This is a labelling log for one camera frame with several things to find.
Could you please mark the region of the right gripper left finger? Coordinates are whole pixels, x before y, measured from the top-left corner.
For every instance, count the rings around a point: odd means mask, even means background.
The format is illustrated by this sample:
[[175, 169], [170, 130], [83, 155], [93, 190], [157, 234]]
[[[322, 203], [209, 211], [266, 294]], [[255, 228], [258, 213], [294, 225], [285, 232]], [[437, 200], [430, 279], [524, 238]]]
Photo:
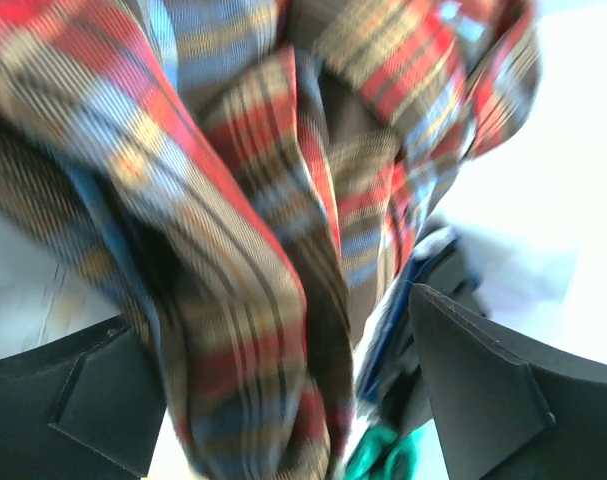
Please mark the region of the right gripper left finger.
[[119, 317], [0, 360], [0, 480], [147, 476], [158, 374]]

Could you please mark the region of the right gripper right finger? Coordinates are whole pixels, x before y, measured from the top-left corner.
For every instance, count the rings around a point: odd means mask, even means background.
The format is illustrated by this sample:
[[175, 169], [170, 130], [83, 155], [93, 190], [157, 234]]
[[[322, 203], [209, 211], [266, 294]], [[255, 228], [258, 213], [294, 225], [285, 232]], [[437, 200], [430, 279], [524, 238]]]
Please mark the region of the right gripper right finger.
[[607, 365], [459, 306], [468, 403], [434, 421], [452, 479], [607, 479]]

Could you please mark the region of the plaid long sleeve shirt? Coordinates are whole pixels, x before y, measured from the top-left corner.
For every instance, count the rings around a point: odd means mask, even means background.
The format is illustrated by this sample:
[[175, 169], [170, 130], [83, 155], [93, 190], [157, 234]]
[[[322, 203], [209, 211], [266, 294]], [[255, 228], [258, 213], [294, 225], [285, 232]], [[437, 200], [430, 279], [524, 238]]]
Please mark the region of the plaid long sleeve shirt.
[[156, 356], [193, 470], [328, 479], [352, 343], [540, 78], [529, 1], [0, 1], [0, 214]]

